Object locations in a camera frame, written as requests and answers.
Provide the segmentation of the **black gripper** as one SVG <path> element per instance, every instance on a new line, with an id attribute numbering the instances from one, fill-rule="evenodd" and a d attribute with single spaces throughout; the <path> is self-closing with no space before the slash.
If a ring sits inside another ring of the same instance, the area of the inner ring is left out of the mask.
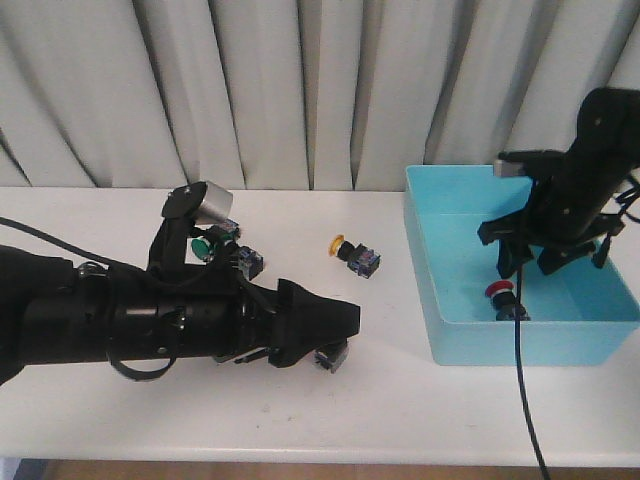
<path id="1" fill-rule="evenodd" d="M 625 178 L 625 157 L 616 153 L 563 153 L 553 150 L 515 151 L 528 154 L 527 177 L 537 185 L 525 206 L 481 224 L 483 244 L 499 241 L 497 271 L 511 278 L 534 258 L 530 245 L 544 246 L 537 265 L 551 275 L 571 262 L 592 255 L 591 241 L 624 228 L 603 207 Z M 516 241 L 522 236 L 527 243 Z"/>
<path id="2" fill-rule="evenodd" d="M 276 290 L 239 276 L 221 292 L 163 292 L 157 296 L 155 353 L 171 363 L 210 356 L 219 363 L 268 357 L 276 368 L 295 365 L 326 345 L 360 331 L 358 305 L 321 297 L 280 279 Z"/>

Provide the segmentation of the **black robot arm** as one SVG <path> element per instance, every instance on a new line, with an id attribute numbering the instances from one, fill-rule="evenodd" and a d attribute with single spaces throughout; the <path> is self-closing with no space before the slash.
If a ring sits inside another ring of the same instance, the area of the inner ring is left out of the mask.
<path id="1" fill-rule="evenodd" d="M 638 164 L 638 92 L 598 88 L 565 152 L 410 167 L 405 226 L 434 360 L 604 362 L 639 324 L 607 260 L 624 215 L 604 209 Z"/>
<path id="2" fill-rule="evenodd" d="M 360 329 L 357 305 L 283 279 L 269 290 L 230 262 L 176 272 L 1 250 L 1 377 L 31 365 L 106 362 L 133 381 L 181 358 L 277 368 L 314 354 L 329 370 Z"/>

